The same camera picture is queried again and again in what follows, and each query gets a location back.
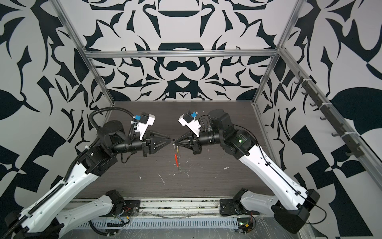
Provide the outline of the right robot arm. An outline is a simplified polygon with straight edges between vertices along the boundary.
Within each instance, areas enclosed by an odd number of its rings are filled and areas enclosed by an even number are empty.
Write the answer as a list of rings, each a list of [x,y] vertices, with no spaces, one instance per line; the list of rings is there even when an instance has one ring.
[[[311,210],[317,206],[319,193],[306,189],[283,172],[263,151],[257,139],[245,128],[232,123],[222,109],[208,113],[209,127],[205,130],[196,112],[188,112],[178,119],[190,131],[175,140],[179,147],[201,154],[203,146],[218,144],[229,155],[251,169],[273,192],[272,196],[242,189],[234,197],[235,203],[247,212],[271,215],[286,231],[297,234],[306,224]]]

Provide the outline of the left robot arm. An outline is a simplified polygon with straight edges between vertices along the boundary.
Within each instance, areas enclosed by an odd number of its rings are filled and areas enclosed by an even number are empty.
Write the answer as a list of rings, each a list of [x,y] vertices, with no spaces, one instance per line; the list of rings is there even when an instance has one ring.
[[[99,216],[122,213],[125,200],[116,190],[100,198],[65,210],[83,189],[117,163],[117,156],[142,151],[154,154],[171,143],[168,135],[147,130],[152,122],[132,122],[132,132],[125,134],[120,121],[112,120],[97,130],[97,139],[71,163],[65,177],[55,188],[19,214],[6,216],[8,231],[3,239],[59,239],[77,226]]]

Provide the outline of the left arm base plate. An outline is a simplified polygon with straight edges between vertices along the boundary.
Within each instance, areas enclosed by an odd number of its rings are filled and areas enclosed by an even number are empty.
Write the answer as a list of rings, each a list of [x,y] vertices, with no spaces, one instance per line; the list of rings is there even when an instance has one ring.
[[[118,210],[118,215],[120,217],[131,217],[135,216],[140,212],[140,200],[125,200],[122,204],[122,208]]]

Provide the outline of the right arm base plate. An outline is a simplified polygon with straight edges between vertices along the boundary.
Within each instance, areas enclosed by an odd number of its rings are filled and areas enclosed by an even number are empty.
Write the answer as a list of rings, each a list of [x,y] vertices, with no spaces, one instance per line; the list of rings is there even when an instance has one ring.
[[[220,199],[219,201],[220,210],[219,213],[223,217],[244,215],[247,210],[238,200],[234,199]]]

